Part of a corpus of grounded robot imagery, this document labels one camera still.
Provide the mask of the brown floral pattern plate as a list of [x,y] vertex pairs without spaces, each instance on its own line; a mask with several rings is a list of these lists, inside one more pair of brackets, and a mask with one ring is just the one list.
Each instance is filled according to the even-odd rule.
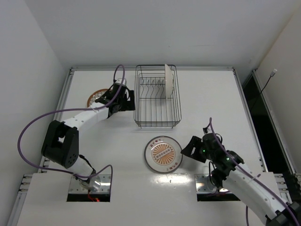
[[165,91],[166,91],[166,99],[170,98],[173,90],[174,90],[174,85],[173,85],[173,71],[171,68],[165,64]]

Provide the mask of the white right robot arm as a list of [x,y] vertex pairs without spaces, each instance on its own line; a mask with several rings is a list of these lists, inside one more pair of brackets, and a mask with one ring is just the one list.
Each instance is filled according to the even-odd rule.
[[210,160],[215,169],[210,182],[233,193],[267,226],[298,226],[300,204],[288,203],[250,171],[234,151],[226,150],[214,133],[193,136],[181,153],[199,162]]

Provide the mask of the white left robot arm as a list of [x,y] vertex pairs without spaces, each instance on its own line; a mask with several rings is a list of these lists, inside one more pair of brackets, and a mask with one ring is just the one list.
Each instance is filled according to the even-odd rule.
[[88,160],[79,153],[79,138],[91,127],[113,114],[135,110],[135,93],[126,85],[114,83],[100,97],[96,98],[87,111],[64,121],[54,120],[49,124],[41,154],[69,170],[85,187],[99,177]]

